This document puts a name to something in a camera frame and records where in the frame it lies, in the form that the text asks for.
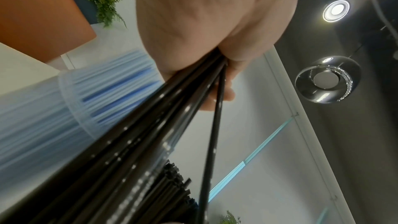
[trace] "orange panel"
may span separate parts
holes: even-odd
[[[73,0],[0,0],[0,42],[39,61],[95,37]]]

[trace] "hand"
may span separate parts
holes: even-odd
[[[279,39],[297,0],[136,0],[143,44],[165,80],[219,47],[229,59],[224,100],[232,79]],[[203,110],[214,110],[214,90]]]

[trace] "dark ceiling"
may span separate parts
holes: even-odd
[[[369,0],[347,0],[336,23],[322,18],[335,0],[298,0],[296,13],[275,47],[294,81],[326,56],[352,56],[362,80],[347,99],[329,105],[302,103],[359,224],[398,222],[398,49]],[[379,0],[396,25],[398,0]]]

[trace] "bundle of black straws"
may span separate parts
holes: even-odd
[[[160,181],[171,179],[165,172],[168,156],[218,82],[199,207],[191,211],[191,215],[196,212],[194,222],[204,223],[225,74],[226,58],[218,49],[180,71],[94,144],[4,212],[0,224],[144,224],[178,220],[187,210],[178,209],[177,201],[165,203],[170,198],[164,197],[184,188],[178,195],[180,200],[188,201],[189,207],[192,201],[185,197],[189,191],[181,186],[182,180],[175,181],[178,186],[163,188],[160,185],[165,184]]]

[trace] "black plastic straw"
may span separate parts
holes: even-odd
[[[218,81],[217,102],[214,111],[213,126],[211,128],[209,148],[207,149],[206,165],[204,167],[202,186],[199,196],[199,210],[197,213],[196,224],[204,224],[207,221],[207,205],[209,201],[209,193],[211,187],[211,179],[213,177],[214,160],[216,158],[218,132],[220,129],[221,109],[224,100],[226,78],[226,66],[223,67]]]

